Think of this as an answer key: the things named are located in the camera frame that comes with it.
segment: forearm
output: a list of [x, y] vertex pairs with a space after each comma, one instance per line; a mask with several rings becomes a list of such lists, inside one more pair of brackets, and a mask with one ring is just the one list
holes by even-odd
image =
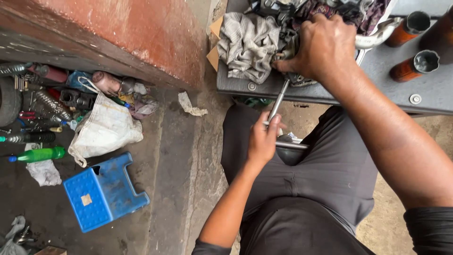
[[251, 168], [261, 166], [247, 161], [212, 210], [201, 230], [199, 239], [203, 242], [231, 247], [241, 225], [242, 214], [256, 176]]
[[453, 164], [448, 156], [359, 67], [345, 70], [326, 79], [326, 87], [347, 110], [404, 206], [453, 206]]

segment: black pants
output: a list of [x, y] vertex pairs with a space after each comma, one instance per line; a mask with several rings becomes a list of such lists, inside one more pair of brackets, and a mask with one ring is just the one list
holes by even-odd
[[[221, 164], [228, 184], [246, 159], [250, 127], [259, 115], [240, 104], [226, 113]], [[303, 143], [310, 151], [298, 165], [285, 165], [277, 154], [266, 164], [253, 183], [243, 221], [272, 198], [300, 196], [321, 203], [355, 232], [373, 209], [377, 178], [377, 168], [357, 129], [346, 111], [334, 106], [319, 117]]]

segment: hand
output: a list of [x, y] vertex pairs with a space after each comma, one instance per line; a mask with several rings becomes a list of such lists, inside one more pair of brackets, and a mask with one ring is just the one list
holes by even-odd
[[275, 141], [280, 128], [285, 125], [280, 122], [281, 115], [276, 114], [270, 121], [269, 126], [263, 124], [267, 121], [270, 112], [263, 112], [258, 121], [251, 127], [249, 148], [247, 151], [247, 162], [253, 164], [258, 169], [256, 176], [260, 173], [264, 165], [272, 159], [275, 154]]
[[347, 25], [339, 15], [329, 20], [315, 14], [300, 26], [300, 48], [293, 59], [278, 60], [273, 67], [280, 72], [299, 73], [323, 83], [339, 69], [356, 65], [354, 59], [356, 27]]

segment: black sleeve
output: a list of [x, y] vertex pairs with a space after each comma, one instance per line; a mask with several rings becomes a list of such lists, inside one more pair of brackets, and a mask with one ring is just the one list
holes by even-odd
[[453, 207], [409, 209], [404, 220], [418, 255], [453, 254]]
[[192, 255], [230, 255], [231, 248], [223, 248], [218, 245], [211, 245], [200, 240], [195, 241], [195, 248]]

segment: black rubber part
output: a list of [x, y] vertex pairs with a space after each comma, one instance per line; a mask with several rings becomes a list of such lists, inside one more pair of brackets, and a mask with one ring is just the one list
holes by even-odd
[[19, 116], [22, 94], [14, 88], [11, 76], [0, 78], [0, 127], [8, 126]]

